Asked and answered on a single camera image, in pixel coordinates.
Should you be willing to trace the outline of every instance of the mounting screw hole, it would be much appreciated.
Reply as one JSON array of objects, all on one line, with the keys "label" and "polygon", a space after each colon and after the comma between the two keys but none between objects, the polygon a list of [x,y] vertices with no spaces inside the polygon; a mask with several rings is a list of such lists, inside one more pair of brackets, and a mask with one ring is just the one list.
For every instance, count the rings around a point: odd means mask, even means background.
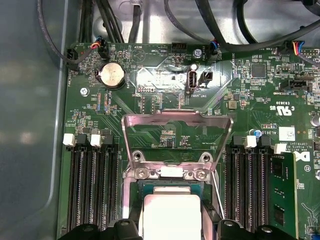
[{"label": "mounting screw hole", "polygon": [[140,153],[135,153],[133,157],[134,157],[134,160],[139,160],[141,158],[141,155]]},{"label": "mounting screw hole", "polygon": [[210,157],[208,155],[204,155],[203,160],[205,162],[208,162],[210,160]]}]

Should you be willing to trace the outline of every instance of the surface mount component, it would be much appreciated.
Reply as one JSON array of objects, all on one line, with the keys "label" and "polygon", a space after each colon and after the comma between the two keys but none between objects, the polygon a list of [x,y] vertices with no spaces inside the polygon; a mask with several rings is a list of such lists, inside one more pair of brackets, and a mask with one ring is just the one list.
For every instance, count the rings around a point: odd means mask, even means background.
[{"label": "surface mount component", "polygon": [[253,64],[252,65],[252,77],[265,78],[266,77],[266,65],[265,64]]},{"label": "surface mount component", "polygon": [[126,83],[124,69],[115,62],[102,65],[96,73],[96,79],[111,90],[117,90]]}]

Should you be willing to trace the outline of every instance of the screw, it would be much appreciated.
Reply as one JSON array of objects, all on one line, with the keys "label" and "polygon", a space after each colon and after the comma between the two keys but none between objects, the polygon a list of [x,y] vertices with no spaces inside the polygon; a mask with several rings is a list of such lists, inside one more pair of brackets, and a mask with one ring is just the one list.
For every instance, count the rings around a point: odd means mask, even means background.
[{"label": "screw", "polygon": [[81,94],[81,96],[83,96],[83,97],[87,97],[87,96],[89,95],[89,89],[86,88],[86,87],[81,88],[81,89],[80,89],[80,94]]},{"label": "screw", "polygon": [[148,177],[148,172],[145,168],[140,168],[137,170],[137,175],[140,179],[146,179]]},{"label": "screw", "polygon": [[320,180],[320,170],[316,171],[315,178]]},{"label": "screw", "polygon": [[234,225],[232,221],[225,221],[224,224],[227,225],[228,227],[232,227]]},{"label": "screw", "polygon": [[202,50],[201,49],[195,49],[193,51],[193,57],[195,57],[196,59],[199,59],[202,57]]},{"label": "screw", "polygon": [[197,176],[197,178],[200,179],[200,180],[205,180],[206,177],[207,177],[207,174],[206,174],[205,171],[200,170],[200,171],[198,171],[198,172],[196,173],[196,176]]},{"label": "screw", "polygon": [[270,228],[266,227],[266,226],[263,226],[263,227],[261,228],[261,230],[264,231],[264,232],[267,233],[267,234],[272,233],[272,230],[271,230]]},{"label": "screw", "polygon": [[122,221],[120,224],[121,224],[121,226],[127,226],[127,225],[130,224],[130,222],[128,222],[128,221]]},{"label": "screw", "polygon": [[85,227],[83,228],[83,231],[84,231],[84,232],[91,232],[93,229],[94,229],[94,228],[93,228],[92,226],[85,226]]}]

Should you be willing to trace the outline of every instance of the ram slot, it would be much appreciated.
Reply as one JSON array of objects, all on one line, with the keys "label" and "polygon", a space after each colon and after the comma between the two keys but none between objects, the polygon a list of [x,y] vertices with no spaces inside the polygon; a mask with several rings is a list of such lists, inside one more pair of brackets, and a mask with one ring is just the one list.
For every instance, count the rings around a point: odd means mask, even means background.
[{"label": "ram slot", "polygon": [[251,166],[251,226],[250,231],[255,232],[257,227],[257,155],[254,153],[254,149],[249,154],[250,166]]},{"label": "ram slot", "polygon": [[251,154],[248,152],[245,154],[244,159],[244,223],[243,227],[250,231],[252,226],[252,193],[254,191],[253,185],[252,185],[252,161],[251,161]]},{"label": "ram slot", "polygon": [[83,163],[81,164],[80,180],[80,224],[90,223],[91,191],[92,191],[92,152],[84,152]]},{"label": "ram slot", "polygon": [[227,150],[224,165],[224,215],[227,219],[231,219],[231,199],[232,199],[232,153],[231,149]]},{"label": "ram slot", "polygon": [[236,154],[234,154],[234,158],[233,158],[233,171],[234,171],[234,175],[233,175],[233,218],[236,221],[240,221],[240,204],[241,204],[241,199],[240,199],[240,189],[241,189],[241,185],[240,185],[240,177],[241,177],[241,172],[240,172],[240,158],[241,158],[241,153],[238,152]]},{"label": "ram slot", "polygon": [[69,178],[69,196],[67,211],[67,232],[77,226],[78,217],[78,194],[80,177],[80,153],[71,151],[70,178]]},{"label": "ram slot", "polygon": [[112,220],[116,219],[117,213],[117,185],[118,185],[118,155],[114,150],[108,153],[108,168],[107,168],[107,204],[106,217],[108,225]]},{"label": "ram slot", "polygon": [[270,156],[266,150],[262,149],[260,150],[259,161],[257,161],[258,226],[269,224],[268,161],[270,160]]},{"label": "ram slot", "polygon": [[103,230],[103,209],[105,195],[105,167],[106,157],[104,152],[94,152],[93,158],[95,161],[94,169],[94,207],[93,207],[93,224],[98,225],[100,230]]},{"label": "ram slot", "polygon": [[240,153],[240,161],[238,165],[238,172],[239,172],[239,182],[238,182],[238,212],[239,212],[239,222],[243,225],[246,221],[246,214],[245,214],[245,208],[246,208],[246,201],[245,199],[245,192],[246,192],[246,159],[245,154]]}]

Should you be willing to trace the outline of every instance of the chip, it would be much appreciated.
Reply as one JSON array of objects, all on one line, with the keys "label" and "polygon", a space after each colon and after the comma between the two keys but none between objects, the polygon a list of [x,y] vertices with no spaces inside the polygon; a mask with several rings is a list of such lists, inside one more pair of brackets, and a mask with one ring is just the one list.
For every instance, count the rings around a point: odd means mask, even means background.
[{"label": "chip", "polygon": [[84,134],[89,134],[89,133],[90,133],[90,127],[83,127],[83,128],[82,128],[82,132],[83,132]]},{"label": "chip", "polygon": [[237,109],[237,101],[235,101],[235,100],[228,101],[228,108],[229,109]]},{"label": "chip", "polygon": [[266,77],[266,65],[265,64],[253,64],[252,65],[252,77],[265,78]]},{"label": "chip", "polygon": [[314,141],[313,142],[313,149],[315,151],[320,151],[320,141]]},{"label": "chip", "polygon": [[285,223],[285,211],[283,211],[280,207],[274,205],[273,206],[273,216],[274,220],[280,224],[281,226]]},{"label": "chip", "polygon": [[111,135],[111,130],[101,129],[101,130],[100,130],[100,135],[102,135],[102,136],[104,136],[104,135]]},{"label": "chip", "polygon": [[272,172],[275,176],[282,178],[284,175],[284,163],[279,158],[272,158]]}]

